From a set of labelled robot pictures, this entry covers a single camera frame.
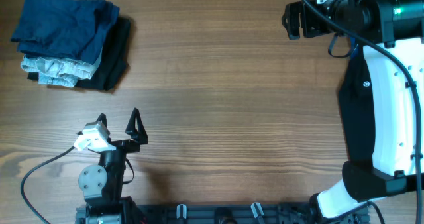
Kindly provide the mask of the dark blue shorts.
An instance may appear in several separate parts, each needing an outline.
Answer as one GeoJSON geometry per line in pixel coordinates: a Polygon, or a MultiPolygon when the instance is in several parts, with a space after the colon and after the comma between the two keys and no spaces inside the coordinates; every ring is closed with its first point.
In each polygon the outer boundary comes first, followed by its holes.
{"type": "Polygon", "coordinates": [[[25,0],[11,41],[22,53],[92,64],[119,11],[106,0],[25,0]]]}

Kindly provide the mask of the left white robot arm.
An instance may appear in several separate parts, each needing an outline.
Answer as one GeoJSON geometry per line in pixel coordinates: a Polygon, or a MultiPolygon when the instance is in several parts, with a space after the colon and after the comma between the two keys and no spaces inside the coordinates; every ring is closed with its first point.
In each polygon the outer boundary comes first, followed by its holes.
{"type": "Polygon", "coordinates": [[[131,166],[127,155],[138,153],[148,143],[148,135],[135,108],[127,123],[125,140],[111,140],[105,114],[87,123],[74,143],[78,151],[85,149],[99,154],[99,163],[84,168],[78,184],[86,202],[76,211],[76,223],[147,223],[145,214],[131,197],[123,197],[122,189],[130,181],[124,180],[126,168],[131,166]]]}

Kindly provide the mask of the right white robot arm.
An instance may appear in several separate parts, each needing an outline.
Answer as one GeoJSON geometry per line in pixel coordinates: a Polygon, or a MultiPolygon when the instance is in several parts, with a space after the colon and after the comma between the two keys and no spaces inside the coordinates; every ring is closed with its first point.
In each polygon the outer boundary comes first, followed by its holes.
{"type": "Polygon", "coordinates": [[[299,0],[282,16],[289,39],[346,36],[339,109],[342,178],[314,194],[308,223],[332,223],[408,192],[423,219],[423,0],[299,0]]]}

